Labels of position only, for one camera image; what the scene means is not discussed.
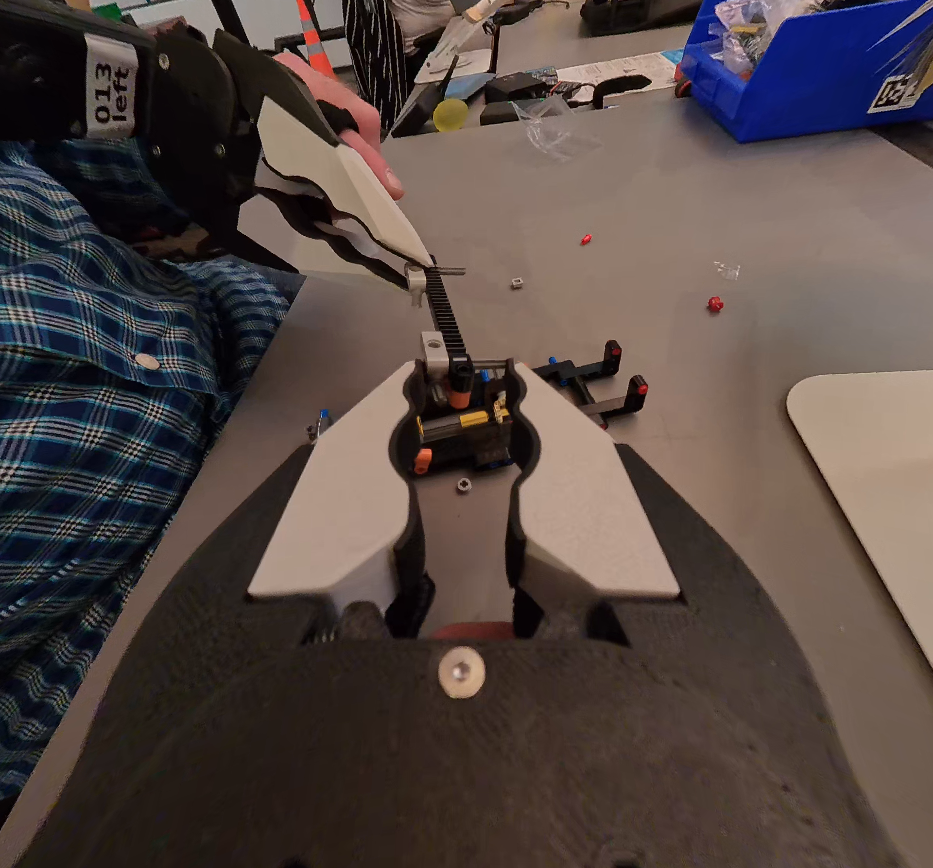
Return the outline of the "black lego gear rack assembly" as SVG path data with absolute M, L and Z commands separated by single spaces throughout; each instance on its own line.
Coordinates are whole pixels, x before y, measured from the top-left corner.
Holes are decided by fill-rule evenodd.
M 421 307 L 426 301 L 434 325 L 434 329 L 422 333 L 428 388 L 438 406 L 446 405 L 456 412 L 469 407 L 476 369 L 460 333 L 444 278 L 465 274 L 463 267 L 405 265 L 407 290 L 413 305 Z

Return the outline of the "white rounded board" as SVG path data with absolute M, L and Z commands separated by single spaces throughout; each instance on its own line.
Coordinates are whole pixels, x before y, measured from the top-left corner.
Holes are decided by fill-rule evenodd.
M 932 662 L 932 372 L 823 374 L 787 413 Z

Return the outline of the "printed paper sheet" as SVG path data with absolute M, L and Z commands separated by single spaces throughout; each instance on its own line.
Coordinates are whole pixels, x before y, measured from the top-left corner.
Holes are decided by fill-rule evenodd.
M 648 83 L 644 90 L 663 90 L 675 85 L 675 71 L 683 57 L 683 48 L 618 58 L 589 65 L 557 69 L 558 81 L 576 83 L 580 89 L 575 99 L 591 97 L 591 90 L 604 81 L 641 76 Z

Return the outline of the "black tablet device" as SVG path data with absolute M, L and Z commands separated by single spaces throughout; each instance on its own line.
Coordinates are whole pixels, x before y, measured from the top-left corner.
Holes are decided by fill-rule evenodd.
M 444 78 L 439 82 L 426 84 L 423 87 L 412 104 L 399 116 L 390 130 L 389 135 L 391 138 L 405 139 L 422 133 L 426 125 L 433 120 L 433 114 L 437 106 L 445 100 L 450 80 L 458 62 L 459 55 L 455 55 Z

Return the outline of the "person's left hand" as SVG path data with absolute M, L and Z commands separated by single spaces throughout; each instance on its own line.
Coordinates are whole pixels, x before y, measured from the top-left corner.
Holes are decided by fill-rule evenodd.
M 315 70 L 297 54 L 280 52 L 274 60 L 305 84 L 327 125 L 363 158 L 391 198 L 399 201 L 403 186 L 380 153 L 379 112 L 342 81 Z

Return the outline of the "clear plastic bag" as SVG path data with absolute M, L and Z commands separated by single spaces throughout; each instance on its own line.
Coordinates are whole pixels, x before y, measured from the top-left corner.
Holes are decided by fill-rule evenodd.
M 532 146 L 556 162 L 588 157 L 603 142 L 581 129 L 581 120 L 563 96 L 513 101 L 511 109 Z

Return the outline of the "black box device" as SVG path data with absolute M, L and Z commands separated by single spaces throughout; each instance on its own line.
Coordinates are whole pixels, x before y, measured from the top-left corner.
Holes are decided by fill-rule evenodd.
M 531 72 L 520 71 L 497 76 L 484 87 L 485 104 L 539 100 L 550 92 L 548 81 Z

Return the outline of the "black lego chassis assembly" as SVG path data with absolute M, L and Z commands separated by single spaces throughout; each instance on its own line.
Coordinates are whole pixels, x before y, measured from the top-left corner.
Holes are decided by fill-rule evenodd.
M 428 360 L 421 367 L 423 405 L 417 425 L 419 442 L 410 462 L 415 476 L 436 474 L 448 469 L 473 472 L 500 469 L 513 463 L 510 433 L 512 417 L 506 403 L 505 362 L 481 361 L 473 387 L 464 395 L 464 404 L 450 401 L 448 380 L 439 373 L 440 350 L 444 344 L 439 332 L 423 333 Z M 639 413 L 647 400 L 649 386 L 640 374 L 632 376 L 623 397 L 598 400 L 589 385 L 611 380 L 620 369 L 622 347 L 615 340 L 605 342 L 600 361 L 577 366 L 573 361 L 557 361 L 533 368 L 534 373 L 557 391 L 599 428 L 606 431 L 610 419 Z

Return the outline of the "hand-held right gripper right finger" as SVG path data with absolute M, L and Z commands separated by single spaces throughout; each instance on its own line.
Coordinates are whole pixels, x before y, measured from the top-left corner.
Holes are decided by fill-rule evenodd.
M 507 512 L 516 637 L 530 639 L 561 617 L 586 631 L 592 611 L 615 600 L 679 600 L 681 587 L 611 437 L 514 360 L 507 409 L 519 469 Z

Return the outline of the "blue plastic bin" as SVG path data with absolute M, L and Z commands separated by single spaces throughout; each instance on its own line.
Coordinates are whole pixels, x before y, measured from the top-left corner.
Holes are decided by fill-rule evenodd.
M 692 100 L 738 142 L 930 122 L 931 0 L 786 19 L 746 80 L 717 55 L 717 4 L 704 0 L 683 49 Z

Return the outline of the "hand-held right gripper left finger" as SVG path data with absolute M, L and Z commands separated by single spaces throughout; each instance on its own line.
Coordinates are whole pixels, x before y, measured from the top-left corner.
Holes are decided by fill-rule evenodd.
M 357 602 L 415 639 L 432 604 L 426 535 L 411 470 L 421 450 L 426 364 L 409 361 L 315 443 L 247 587 L 254 600 Z

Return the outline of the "black striped chair back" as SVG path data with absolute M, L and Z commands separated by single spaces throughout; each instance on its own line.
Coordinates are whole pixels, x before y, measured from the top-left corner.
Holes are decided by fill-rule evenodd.
M 377 110 L 385 136 L 411 92 L 402 31 L 389 0 L 342 0 L 342 4 L 358 93 Z

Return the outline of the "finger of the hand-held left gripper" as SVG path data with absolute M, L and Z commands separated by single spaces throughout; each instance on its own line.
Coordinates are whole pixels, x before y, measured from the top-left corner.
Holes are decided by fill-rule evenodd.
M 297 185 L 320 190 L 332 210 L 359 222 L 386 251 L 431 267 L 424 242 L 362 156 L 344 140 L 327 141 L 269 95 L 258 119 L 262 160 L 268 169 Z
M 408 258 L 387 249 L 355 213 L 335 208 L 320 186 L 281 177 L 263 160 L 255 175 L 254 242 L 307 277 L 371 280 L 409 292 Z

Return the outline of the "orange striped traffic cone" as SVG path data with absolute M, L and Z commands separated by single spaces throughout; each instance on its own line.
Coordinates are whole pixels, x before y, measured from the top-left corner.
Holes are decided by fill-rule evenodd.
M 306 0 L 297 0 L 297 9 L 310 68 L 325 77 L 335 79 L 336 74 L 327 56 L 316 20 L 312 14 L 312 5 Z

